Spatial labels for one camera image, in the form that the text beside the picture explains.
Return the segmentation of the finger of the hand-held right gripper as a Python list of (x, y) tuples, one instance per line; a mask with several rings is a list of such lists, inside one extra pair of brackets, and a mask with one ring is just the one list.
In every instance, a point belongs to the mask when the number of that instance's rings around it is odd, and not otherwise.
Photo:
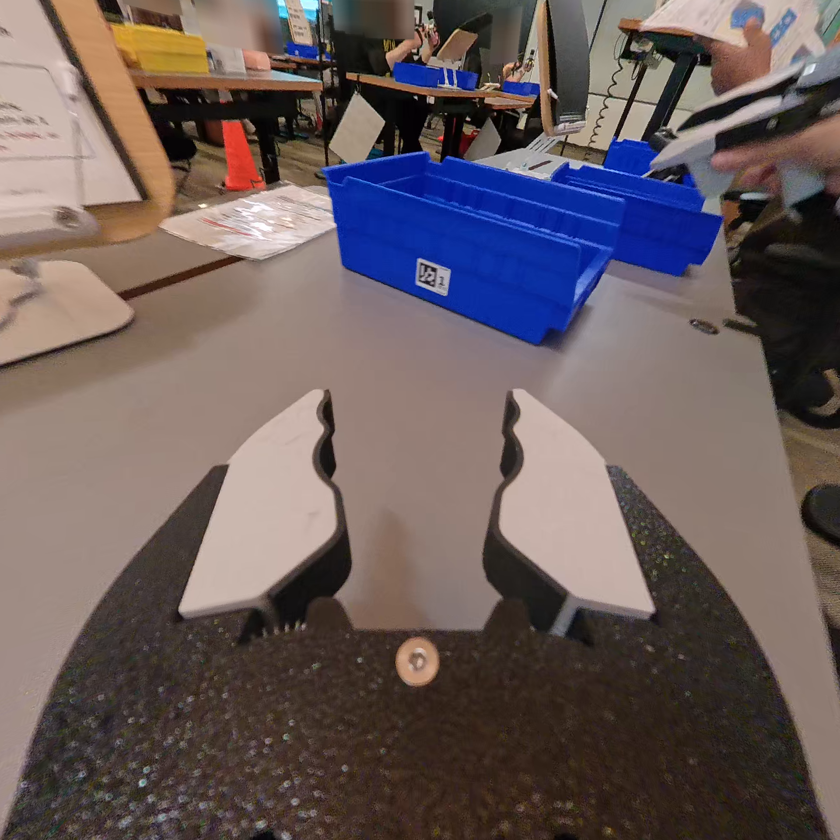
[(717, 151), (718, 128), (718, 122), (712, 121), (678, 132), (658, 130), (649, 139), (657, 154), (646, 176), (666, 181), (671, 176), (689, 174), (705, 198), (723, 196), (732, 183), (732, 174), (716, 171), (711, 164)]
[(810, 62), (795, 62), (742, 84), (696, 110), (677, 134), (793, 134), (811, 126), (806, 96), (797, 90)]

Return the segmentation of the wooden-top background table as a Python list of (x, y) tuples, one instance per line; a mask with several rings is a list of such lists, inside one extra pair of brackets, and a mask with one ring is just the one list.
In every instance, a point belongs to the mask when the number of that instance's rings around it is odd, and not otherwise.
[(229, 75), (129, 69), (129, 77), (153, 122), (251, 121), (268, 185), (280, 180), (275, 139), (279, 120), (292, 121), (297, 100), (319, 98), (323, 90), (318, 80), (278, 70)]
[(535, 97), (525, 97), (504, 91), (463, 90), (456, 87), (421, 87), (401, 83), (391, 77), (379, 77), (351, 72), (346, 75), (358, 89), (378, 88), (390, 95), (413, 95), (426, 100), (433, 100), (432, 112), (444, 116), (444, 135), (441, 145), (440, 160), (448, 156), (461, 157), (460, 145), (466, 118), (478, 107), (487, 105), (497, 110), (528, 111), (536, 101)]

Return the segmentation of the wooden-top standing table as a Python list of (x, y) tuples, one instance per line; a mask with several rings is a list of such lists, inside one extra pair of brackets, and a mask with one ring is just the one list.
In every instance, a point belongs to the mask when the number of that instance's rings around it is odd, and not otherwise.
[(647, 142), (671, 120), (695, 69), (709, 67), (710, 58), (694, 36), (683, 29), (666, 28), (659, 31), (647, 31), (643, 29), (640, 19), (628, 17), (623, 17), (619, 21), (618, 29), (626, 36), (625, 45), (618, 59), (629, 61), (639, 69), (616, 126), (614, 139), (620, 139), (647, 69), (652, 66), (652, 59), (647, 58), (647, 54), (665, 58), (673, 65), (656, 101), (653, 114), (642, 133), (641, 141)]

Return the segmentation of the printed instruction poster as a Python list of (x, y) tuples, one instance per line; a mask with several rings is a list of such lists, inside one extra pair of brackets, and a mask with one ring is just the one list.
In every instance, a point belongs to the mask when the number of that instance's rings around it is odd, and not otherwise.
[(2, 214), (144, 200), (51, 4), (3, 1), (1, 28)]

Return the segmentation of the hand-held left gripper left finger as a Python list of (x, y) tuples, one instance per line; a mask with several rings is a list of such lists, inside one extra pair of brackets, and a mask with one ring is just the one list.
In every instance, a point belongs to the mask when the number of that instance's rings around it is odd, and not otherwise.
[(306, 622), (351, 570), (333, 481), (329, 390), (306, 393), (250, 435), (227, 462), (178, 613), (185, 620), (256, 612), (266, 630)]

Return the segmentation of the instruction board on stand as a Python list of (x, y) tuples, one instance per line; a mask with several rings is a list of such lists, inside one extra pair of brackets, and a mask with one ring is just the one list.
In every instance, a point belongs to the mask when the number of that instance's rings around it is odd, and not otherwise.
[(137, 203), (2, 214), (3, 366), (126, 327), (133, 310), (91, 269), (47, 260), (54, 251), (112, 245), (153, 232), (172, 210), (170, 163), (97, 2), (49, 2), (92, 93), (140, 179)]

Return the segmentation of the laminated instruction sheet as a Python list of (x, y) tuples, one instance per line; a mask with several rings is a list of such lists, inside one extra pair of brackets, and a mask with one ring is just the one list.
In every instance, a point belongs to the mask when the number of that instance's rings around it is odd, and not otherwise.
[(335, 228), (326, 189), (292, 184), (198, 208), (160, 224), (169, 235), (251, 261), (285, 254)]

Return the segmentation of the yellow box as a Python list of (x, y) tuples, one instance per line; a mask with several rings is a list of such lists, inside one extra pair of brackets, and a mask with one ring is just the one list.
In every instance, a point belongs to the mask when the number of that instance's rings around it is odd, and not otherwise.
[(151, 25), (111, 24), (123, 63), (152, 73), (207, 74), (207, 47), (200, 35)]

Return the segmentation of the white roll-up banner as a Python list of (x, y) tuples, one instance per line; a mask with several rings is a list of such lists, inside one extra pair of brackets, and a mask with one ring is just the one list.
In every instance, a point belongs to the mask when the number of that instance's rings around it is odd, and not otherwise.
[(756, 20), (771, 42), (771, 68), (780, 69), (820, 56), (820, 9), (811, 1), (669, 1), (640, 24), (648, 33), (678, 30), (704, 39), (743, 47), (744, 29)]

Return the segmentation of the grey hanging card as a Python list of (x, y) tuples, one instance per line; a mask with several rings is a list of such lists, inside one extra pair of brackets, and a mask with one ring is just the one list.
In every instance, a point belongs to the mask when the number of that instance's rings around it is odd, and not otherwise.
[(381, 114), (356, 91), (332, 134), (329, 149), (342, 163), (361, 163), (368, 159), (384, 127)]
[(484, 121), (481, 127), (465, 126), (460, 139), (459, 155), (466, 161), (479, 161), (498, 152), (501, 137), (492, 119)]

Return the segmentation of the black office chair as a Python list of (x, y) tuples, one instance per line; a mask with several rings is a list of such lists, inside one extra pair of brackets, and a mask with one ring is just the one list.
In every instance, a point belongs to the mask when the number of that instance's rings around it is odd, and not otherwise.
[(839, 484), (821, 484), (809, 489), (802, 500), (804, 525), (839, 548)]
[(761, 341), (775, 405), (838, 429), (838, 198), (821, 192), (786, 209), (780, 198), (742, 195), (732, 232), (736, 313)]

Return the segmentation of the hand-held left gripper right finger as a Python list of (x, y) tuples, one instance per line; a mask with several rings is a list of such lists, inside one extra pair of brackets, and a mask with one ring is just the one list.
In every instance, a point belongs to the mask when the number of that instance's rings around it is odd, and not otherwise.
[(507, 393), (501, 433), (484, 544), (493, 589), (521, 601), (545, 634), (566, 636), (582, 611), (651, 619), (654, 599), (600, 452), (520, 388)]

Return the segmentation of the person's right hand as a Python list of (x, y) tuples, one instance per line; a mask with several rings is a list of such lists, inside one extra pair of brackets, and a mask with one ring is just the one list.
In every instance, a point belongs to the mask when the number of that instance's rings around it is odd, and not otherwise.
[(720, 150), (710, 158), (716, 172), (733, 172), (741, 186), (777, 193), (785, 167), (801, 167), (824, 180), (825, 191), (839, 197), (839, 117), (773, 140)]

